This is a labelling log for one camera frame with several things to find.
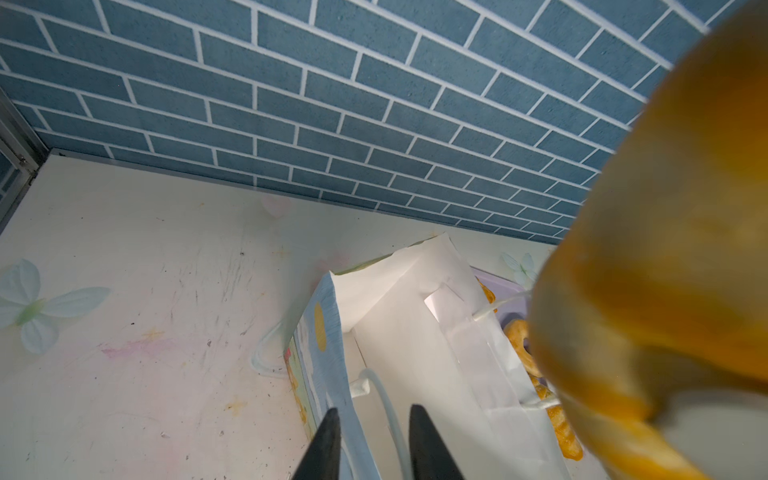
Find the floral paper bag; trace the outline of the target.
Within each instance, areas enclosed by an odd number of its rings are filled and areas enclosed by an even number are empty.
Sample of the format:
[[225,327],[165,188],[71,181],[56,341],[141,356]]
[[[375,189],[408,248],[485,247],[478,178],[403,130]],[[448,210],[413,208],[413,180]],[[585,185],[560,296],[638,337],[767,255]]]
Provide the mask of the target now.
[[565,479],[547,414],[468,262],[441,235],[327,273],[284,360],[305,430],[340,418],[343,479],[399,479],[423,406],[468,479]]

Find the long striped bread stick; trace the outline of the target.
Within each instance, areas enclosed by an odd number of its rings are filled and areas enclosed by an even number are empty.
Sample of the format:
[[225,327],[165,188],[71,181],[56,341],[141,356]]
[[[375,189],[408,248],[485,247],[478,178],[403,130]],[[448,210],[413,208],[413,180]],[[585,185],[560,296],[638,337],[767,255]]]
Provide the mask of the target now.
[[767,5],[654,91],[534,286],[532,355],[619,479],[767,475]]

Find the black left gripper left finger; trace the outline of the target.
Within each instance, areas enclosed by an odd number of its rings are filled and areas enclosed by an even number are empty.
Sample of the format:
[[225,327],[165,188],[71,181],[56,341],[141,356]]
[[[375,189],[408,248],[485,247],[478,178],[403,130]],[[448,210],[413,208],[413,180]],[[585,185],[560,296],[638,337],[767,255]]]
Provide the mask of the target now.
[[342,434],[337,408],[330,408],[299,462],[292,480],[338,480]]

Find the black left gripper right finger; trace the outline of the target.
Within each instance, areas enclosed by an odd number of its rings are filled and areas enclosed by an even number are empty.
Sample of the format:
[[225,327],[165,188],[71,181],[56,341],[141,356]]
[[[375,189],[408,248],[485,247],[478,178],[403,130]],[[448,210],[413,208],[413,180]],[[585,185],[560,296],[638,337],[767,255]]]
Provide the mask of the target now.
[[411,406],[408,442],[415,480],[464,480],[458,465],[422,405]]

